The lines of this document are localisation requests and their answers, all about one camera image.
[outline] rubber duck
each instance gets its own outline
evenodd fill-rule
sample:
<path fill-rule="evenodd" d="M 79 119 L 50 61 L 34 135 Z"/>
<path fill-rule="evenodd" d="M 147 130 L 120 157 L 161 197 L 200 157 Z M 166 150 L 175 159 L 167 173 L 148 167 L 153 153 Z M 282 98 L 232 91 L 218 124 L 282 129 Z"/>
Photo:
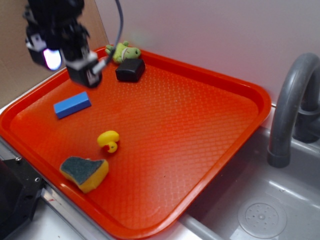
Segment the rubber duck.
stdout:
<path fill-rule="evenodd" d="M 108 153 L 114 153 L 118 149 L 116 142 L 119 141 L 119 134 L 116 131 L 106 131 L 97 138 L 97 143 L 100 148 L 103 148 Z"/>

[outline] cardboard wall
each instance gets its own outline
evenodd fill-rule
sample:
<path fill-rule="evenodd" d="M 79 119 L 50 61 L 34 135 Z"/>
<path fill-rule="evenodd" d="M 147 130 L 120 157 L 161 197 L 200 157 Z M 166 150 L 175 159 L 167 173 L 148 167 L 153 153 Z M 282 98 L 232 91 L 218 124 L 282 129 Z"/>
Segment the cardboard wall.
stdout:
<path fill-rule="evenodd" d="M 32 62 L 25 45 L 27 21 L 22 14 L 27 0 L 0 1 L 0 107 L 53 74 Z M 86 0 L 78 19 L 90 33 L 89 46 L 96 49 L 108 44 L 94 0 Z"/>

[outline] black cube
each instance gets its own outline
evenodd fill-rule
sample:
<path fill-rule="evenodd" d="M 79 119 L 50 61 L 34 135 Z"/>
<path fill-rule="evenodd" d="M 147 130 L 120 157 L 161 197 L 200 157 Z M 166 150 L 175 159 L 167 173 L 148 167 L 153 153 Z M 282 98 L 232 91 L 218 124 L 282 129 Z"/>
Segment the black cube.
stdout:
<path fill-rule="evenodd" d="M 142 59 L 125 59 L 115 70 L 116 79 L 121 82 L 136 83 L 146 69 Z"/>

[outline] orange tray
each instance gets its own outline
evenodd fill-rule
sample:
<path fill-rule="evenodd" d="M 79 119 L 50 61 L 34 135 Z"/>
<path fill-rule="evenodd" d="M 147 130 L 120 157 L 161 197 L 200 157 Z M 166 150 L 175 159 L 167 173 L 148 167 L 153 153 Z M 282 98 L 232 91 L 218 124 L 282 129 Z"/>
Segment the orange tray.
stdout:
<path fill-rule="evenodd" d="M 97 53 L 106 56 L 104 48 Z M 63 70 L 0 116 L 0 135 L 120 239 L 147 238 L 173 224 L 271 108 L 257 85 L 150 52 L 141 56 L 146 69 L 138 83 L 119 82 L 113 63 L 95 89 Z M 53 105 L 84 91 L 92 106 L 58 119 Z M 97 144 L 108 130 L 120 135 L 113 154 Z M 83 194 L 60 174 L 70 156 L 107 159 L 109 173 L 97 189 Z"/>

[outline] led light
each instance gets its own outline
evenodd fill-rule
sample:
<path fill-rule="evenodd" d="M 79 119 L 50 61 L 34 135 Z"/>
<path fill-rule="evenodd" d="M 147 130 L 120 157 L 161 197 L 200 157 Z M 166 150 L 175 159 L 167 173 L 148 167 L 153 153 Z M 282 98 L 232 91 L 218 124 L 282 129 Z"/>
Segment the led light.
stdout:
<path fill-rule="evenodd" d="M 46 65 L 50 70 L 54 71 L 60 68 L 62 59 L 59 50 L 46 49 L 43 51 L 43 55 Z"/>

